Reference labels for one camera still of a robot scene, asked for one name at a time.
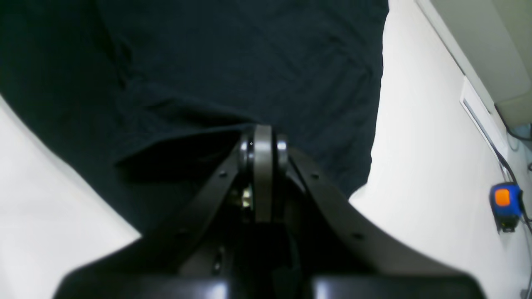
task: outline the black metal bracket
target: black metal bracket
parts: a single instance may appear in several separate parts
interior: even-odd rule
[[[187,299],[379,297],[365,296],[370,291],[339,295],[338,288],[356,293],[349,285],[360,283],[360,275],[380,277],[373,280],[377,288],[397,288],[389,280],[407,275],[426,298],[482,298],[474,280],[379,229],[311,158],[289,149],[285,136],[257,126],[242,135],[185,209],[69,274],[55,298],[130,298],[135,292]],[[442,296],[435,280],[415,279],[421,276],[453,277],[445,286],[455,284],[457,291]],[[324,287],[336,295],[323,297]],[[417,296],[415,290],[405,294]]]

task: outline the blue and orange plug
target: blue and orange plug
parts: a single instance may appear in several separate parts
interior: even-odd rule
[[[493,214],[497,226],[503,232],[514,232],[519,219],[523,216],[523,191],[513,182],[505,182],[492,187],[489,193]]]

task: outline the cable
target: cable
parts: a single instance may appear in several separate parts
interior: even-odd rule
[[[504,118],[502,117],[501,112],[499,111],[497,105],[495,105],[495,110],[497,111],[497,113],[501,117],[502,123],[504,124],[504,127],[506,128],[506,131],[508,132],[508,134],[510,134],[510,136],[512,136],[513,138],[517,138],[519,140],[532,141],[532,136],[529,137],[529,138],[526,138],[526,137],[522,137],[522,136],[516,135],[514,132],[512,132],[512,130],[510,130],[510,128],[508,127],[508,125],[504,121]]]
[[[495,155],[497,155],[497,159],[499,160],[499,162],[502,164],[502,166],[504,166],[504,168],[506,168],[506,170],[510,174],[512,182],[517,184],[516,176],[514,175],[510,165],[508,164],[508,161],[506,161],[506,159],[503,157],[503,155],[501,155],[501,153],[497,150],[495,146],[492,146],[492,148],[495,151]]]
[[[532,236],[532,227],[530,226],[530,222],[529,221],[526,221],[526,220],[523,220],[522,221],[528,228],[528,231],[530,232],[530,235]],[[529,246],[529,249],[530,249],[530,245],[528,243],[528,238],[526,238],[526,241],[527,241],[527,245]],[[530,294],[532,293],[532,273],[530,274],[530,278],[528,280],[528,289],[527,289],[527,295],[525,296],[525,299],[530,299]]]

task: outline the orange button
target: orange button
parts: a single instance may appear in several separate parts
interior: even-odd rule
[[[495,191],[495,203],[498,206],[510,205],[510,191],[507,189],[500,189]]]

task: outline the t-shirt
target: t-shirt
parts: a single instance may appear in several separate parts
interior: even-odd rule
[[[369,174],[386,0],[0,3],[0,92],[140,232],[257,123],[346,196]]]

